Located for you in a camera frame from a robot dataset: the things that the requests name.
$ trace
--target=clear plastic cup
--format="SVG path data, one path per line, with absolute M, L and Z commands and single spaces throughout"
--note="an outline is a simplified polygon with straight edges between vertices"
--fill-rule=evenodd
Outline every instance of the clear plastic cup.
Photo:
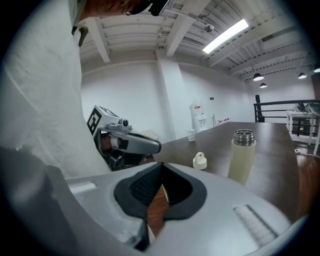
M 188 136 L 188 141 L 193 142 L 196 140 L 196 130 L 195 129 L 189 129 L 186 131 Z

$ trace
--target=white bottle lid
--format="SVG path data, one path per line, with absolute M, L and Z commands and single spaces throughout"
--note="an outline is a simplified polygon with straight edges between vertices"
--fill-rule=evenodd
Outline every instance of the white bottle lid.
M 204 170 L 207 168 L 207 159 L 205 158 L 205 154 L 202 152 L 198 152 L 194 159 L 192 160 L 193 162 L 193 168 L 197 170 Z

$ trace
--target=white table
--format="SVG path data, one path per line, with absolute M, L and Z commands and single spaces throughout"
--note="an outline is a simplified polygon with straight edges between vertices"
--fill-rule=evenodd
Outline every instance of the white table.
M 286 125 L 289 129 L 290 135 L 292 135 L 292 129 L 293 129 L 293 123 L 294 123 L 293 118 L 310 118 L 311 119 L 311 121 L 310 121 L 311 128 L 310 128 L 309 141 L 308 141 L 308 146 L 310 146 L 311 141 L 312 141 L 312 135 L 314 133 L 314 125 L 315 125 L 316 119 L 319 119 L 319 118 L 317 116 L 314 116 L 311 112 L 296 112 L 296 111 L 287 110 L 287 112 L 286 112 Z M 320 124 L 318 126 L 318 133 L 317 133 L 315 147 L 314 147 L 314 151 L 313 151 L 314 155 L 317 153 L 317 150 L 318 150 L 319 139 L 320 139 Z

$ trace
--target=rectangular ceiling light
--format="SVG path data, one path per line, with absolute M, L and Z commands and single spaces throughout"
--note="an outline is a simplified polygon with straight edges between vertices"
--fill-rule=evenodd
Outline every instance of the rectangular ceiling light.
M 203 51 L 207 54 L 211 53 L 215 48 L 221 45 L 223 42 L 227 41 L 229 38 L 238 34 L 240 31 L 244 30 L 248 27 L 248 24 L 244 19 L 240 20 L 238 23 L 234 24 L 232 27 L 227 29 L 221 35 L 219 35 L 216 39 L 214 39 L 208 46 L 206 46 Z

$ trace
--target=wooden floor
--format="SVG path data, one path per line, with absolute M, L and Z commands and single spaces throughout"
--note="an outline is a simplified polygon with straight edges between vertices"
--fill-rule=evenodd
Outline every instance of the wooden floor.
M 304 154 L 312 154 L 313 147 L 296 143 L 295 149 Z M 297 211 L 297 219 L 310 212 L 313 201 L 320 191 L 320 158 L 314 156 L 297 155 L 299 165 L 300 198 Z M 169 204 L 161 187 L 148 209 L 148 224 L 155 237 L 164 227 L 163 215 Z

